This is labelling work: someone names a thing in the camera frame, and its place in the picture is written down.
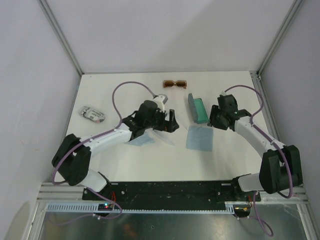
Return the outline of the white frame sunglasses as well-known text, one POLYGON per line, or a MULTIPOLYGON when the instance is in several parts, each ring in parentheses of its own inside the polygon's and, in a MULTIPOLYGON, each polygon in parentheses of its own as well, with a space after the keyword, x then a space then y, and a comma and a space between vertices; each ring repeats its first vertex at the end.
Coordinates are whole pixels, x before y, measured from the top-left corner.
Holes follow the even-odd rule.
POLYGON ((164 143, 174 147, 184 145, 187 139, 187 132, 185 130, 177 130, 172 133, 153 130, 152 134, 164 143))

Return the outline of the blue glasses case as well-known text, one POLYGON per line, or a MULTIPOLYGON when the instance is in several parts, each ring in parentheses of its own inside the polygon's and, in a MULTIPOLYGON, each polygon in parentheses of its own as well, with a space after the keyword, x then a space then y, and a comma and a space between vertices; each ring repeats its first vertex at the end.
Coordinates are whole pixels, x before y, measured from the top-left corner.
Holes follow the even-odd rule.
POLYGON ((196 124, 207 124, 209 118, 203 100, 201 98, 194 98, 193 94, 189 93, 187 101, 193 122, 196 124))

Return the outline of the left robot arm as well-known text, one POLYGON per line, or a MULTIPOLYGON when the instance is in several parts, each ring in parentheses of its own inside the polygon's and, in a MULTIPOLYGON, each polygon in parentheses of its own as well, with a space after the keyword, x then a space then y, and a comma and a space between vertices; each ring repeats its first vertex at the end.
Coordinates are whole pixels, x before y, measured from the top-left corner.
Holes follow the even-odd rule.
POLYGON ((56 173, 70 186, 82 185, 93 191, 100 200, 110 196, 109 180, 90 169, 91 160, 100 152, 119 144, 128 143, 142 136, 146 130, 173 133, 179 128, 175 111, 162 110, 154 100, 144 101, 138 110, 123 118, 116 129, 90 137, 67 135, 62 141, 51 164, 56 173))

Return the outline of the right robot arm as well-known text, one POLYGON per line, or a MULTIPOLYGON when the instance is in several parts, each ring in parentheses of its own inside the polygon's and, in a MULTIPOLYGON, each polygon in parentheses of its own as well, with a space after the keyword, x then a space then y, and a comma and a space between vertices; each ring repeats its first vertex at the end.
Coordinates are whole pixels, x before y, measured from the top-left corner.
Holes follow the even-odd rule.
POLYGON ((245 109, 239 109, 231 94, 220 95, 218 104, 211 107, 208 126, 220 130, 232 130, 242 136, 261 157, 258 173, 236 177, 236 185, 230 188, 231 196, 242 201, 251 191, 268 194, 288 190, 303 183, 300 151, 294 145, 286 145, 263 131, 245 109))

